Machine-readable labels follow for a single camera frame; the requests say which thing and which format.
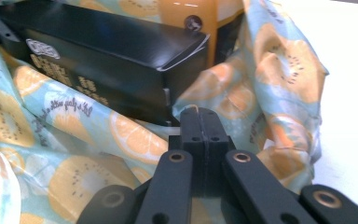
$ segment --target fruit print bag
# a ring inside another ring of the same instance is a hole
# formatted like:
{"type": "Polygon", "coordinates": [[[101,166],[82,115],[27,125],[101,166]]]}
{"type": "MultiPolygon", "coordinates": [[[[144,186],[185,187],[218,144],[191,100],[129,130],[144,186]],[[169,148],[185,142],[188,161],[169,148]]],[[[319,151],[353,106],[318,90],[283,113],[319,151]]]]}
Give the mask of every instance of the fruit print bag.
{"type": "MultiPolygon", "coordinates": [[[[160,22],[157,1],[65,3],[160,22]]],[[[232,1],[219,3],[219,12],[232,1]]],[[[238,47],[200,73],[176,102],[215,111],[237,148],[252,151],[294,192],[320,156],[327,71],[282,7],[244,0],[238,47]]],[[[99,189],[149,179],[174,128],[128,119],[0,49],[0,223],[74,223],[99,189]]],[[[194,200],[193,223],[224,223],[194,200]]]]}

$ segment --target white table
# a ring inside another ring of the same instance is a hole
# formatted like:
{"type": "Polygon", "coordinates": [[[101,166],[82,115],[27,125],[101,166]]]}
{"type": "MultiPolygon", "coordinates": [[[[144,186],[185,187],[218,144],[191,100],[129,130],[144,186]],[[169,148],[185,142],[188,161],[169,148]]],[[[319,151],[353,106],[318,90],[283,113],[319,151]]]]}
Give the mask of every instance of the white table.
{"type": "Polygon", "coordinates": [[[323,157],[315,184],[358,204],[358,5],[327,0],[283,2],[330,72],[322,99],[323,157]]]}

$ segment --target black box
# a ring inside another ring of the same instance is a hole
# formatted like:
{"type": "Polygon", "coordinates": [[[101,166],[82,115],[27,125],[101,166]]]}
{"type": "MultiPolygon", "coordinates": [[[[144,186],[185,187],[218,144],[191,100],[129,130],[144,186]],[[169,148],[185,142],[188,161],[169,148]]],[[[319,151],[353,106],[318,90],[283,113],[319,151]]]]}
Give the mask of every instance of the black box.
{"type": "Polygon", "coordinates": [[[206,68],[208,36],[52,1],[0,7],[22,60],[117,112],[176,126],[172,105],[206,68]]]}

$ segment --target fruit-patterned fabric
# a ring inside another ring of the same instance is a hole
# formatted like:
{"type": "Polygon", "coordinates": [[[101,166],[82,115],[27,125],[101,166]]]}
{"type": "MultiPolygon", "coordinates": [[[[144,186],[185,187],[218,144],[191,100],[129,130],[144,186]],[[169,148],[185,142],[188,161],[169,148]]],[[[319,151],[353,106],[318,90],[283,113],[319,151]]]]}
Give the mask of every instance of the fruit-patterned fabric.
{"type": "MultiPolygon", "coordinates": [[[[155,0],[62,2],[164,22],[155,0]]],[[[218,6],[222,16],[238,1],[218,6]]],[[[244,0],[243,8],[236,50],[200,73],[173,114],[189,105],[212,109],[238,149],[256,153],[298,192],[320,156],[327,72],[281,5],[244,0]]],[[[170,134],[177,129],[126,118],[0,48],[0,223],[76,222],[99,189],[134,189],[153,176],[170,134]]],[[[193,223],[224,223],[212,204],[194,200],[193,223]]]]}

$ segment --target white surface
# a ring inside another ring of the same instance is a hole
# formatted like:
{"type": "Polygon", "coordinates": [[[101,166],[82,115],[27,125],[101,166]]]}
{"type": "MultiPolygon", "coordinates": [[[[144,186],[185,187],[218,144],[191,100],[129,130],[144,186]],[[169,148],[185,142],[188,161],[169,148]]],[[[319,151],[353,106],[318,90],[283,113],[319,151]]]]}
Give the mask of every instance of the white surface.
{"type": "Polygon", "coordinates": [[[323,156],[315,164],[314,183],[338,189],[358,204],[358,5],[284,3],[330,72],[322,99],[323,156]]]}

